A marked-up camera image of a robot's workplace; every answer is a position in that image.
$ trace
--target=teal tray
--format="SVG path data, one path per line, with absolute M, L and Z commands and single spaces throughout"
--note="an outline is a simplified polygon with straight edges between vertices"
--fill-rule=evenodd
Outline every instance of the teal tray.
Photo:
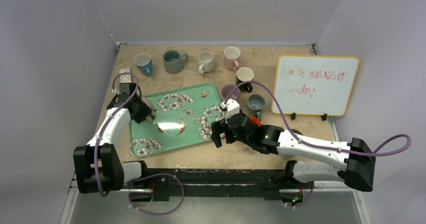
M 153 123 L 129 124 L 130 149 L 134 156 L 174 150 L 205 142 L 212 134 L 210 124 L 225 115 L 212 83 L 178 88 L 145 96 L 153 106 Z

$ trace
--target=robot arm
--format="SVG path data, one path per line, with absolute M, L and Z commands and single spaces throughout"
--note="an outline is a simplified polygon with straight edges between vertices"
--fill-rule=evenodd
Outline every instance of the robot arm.
M 226 143 L 240 141 L 262 154 L 294 155 L 306 157 L 317 162 L 288 162 L 291 177 L 301 183 L 315 180 L 344 182 L 348 187 L 360 191 L 372 191 L 375 157 L 363 157 L 341 151 L 325 150 L 307 146 L 298 141 L 283 128 L 271 125 L 257 125 L 240 111 L 239 104 L 229 100 L 222 102 L 226 111 L 225 119 L 212 123 L 211 139 L 217 148 L 222 146 L 220 134 L 224 133 Z M 352 142 L 332 142 L 297 135 L 300 139 L 316 146 L 334 147 L 339 150 L 355 150 L 372 153 L 365 142 L 353 138 Z
M 103 190 L 106 192 L 120 190 L 124 183 L 144 175 L 146 169 L 144 162 L 136 161 L 122 164 L 115 146 L 131 120 L 140 123 L 151 114 L 151 109 L 141 100 L 141 97 L 135 95 L 124 108 L 113 115 L 135 88 L 136 84 L 134 83 L 120 84 L 120 94 L 117 94 L 107 106 L 106 118 L 96 135 L 85 146 L 75 148 L 73 154 L 74 167 L 78 189 L 81 193 L 98 192 L 94 168 L 91 166 L 94 159 L 94 147 L 98 138 L 101 139 L 98 156 L 101 161 L 99 173 Z

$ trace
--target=white wall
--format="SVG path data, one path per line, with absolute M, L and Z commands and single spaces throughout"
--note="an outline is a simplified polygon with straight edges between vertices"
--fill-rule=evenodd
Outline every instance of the white wall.
M 116 41 L 310 44 L 340 0 L 94 0 Z
M 115 45 L 92 0 L 0 0 L 0 223 L 58 223 Z
M 412 136 L 406 152 L 377 158 L 374 190 L 365 194 L 372 223 L 426 219 L 425 9 L 426 0 L 342 0 L 316 47 L 361 59 L 348 112 L 337 121 L 341 139 L 376 148 L 395 134 Z

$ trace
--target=bird illustration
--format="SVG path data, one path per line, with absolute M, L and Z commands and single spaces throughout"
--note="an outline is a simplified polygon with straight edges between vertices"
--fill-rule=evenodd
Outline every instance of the bird illustration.
M 180 128 L 179 132 L 177 133 L 177 135 L 182 134 L 182 133 L 183 133 L 183 131 L 185 131 L 185 128 L 186 128 L 186 126 L 185 126 L 185 125 L 184 125 L 184 126 L 182 126 L 182 127 Z
M 204 89 L 203 89 L 202 94 L 201 94 L 201 97 L 207 97 L 207 95 L 208 95 L 208 93 L 209 93 L 209 92 L 210 92 L 210 91 L 206 92 L 206 91 L 204 91 Z
M 160 127 L 158 127 L 158 131 L 160 131 L 160 132 L 162 132 L 162 133 L 168 133 L 168 131 L 167 131 L 167 130 L 162 129 L 162 128 L 160 128 Z

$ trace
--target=blue mug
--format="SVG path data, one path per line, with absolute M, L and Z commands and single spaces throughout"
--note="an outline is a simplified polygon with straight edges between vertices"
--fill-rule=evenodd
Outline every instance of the blue mug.
M 145 76 L 152 75 L 152 60 L 148 53 L 140 53 L 135 57 L 135 64 Z

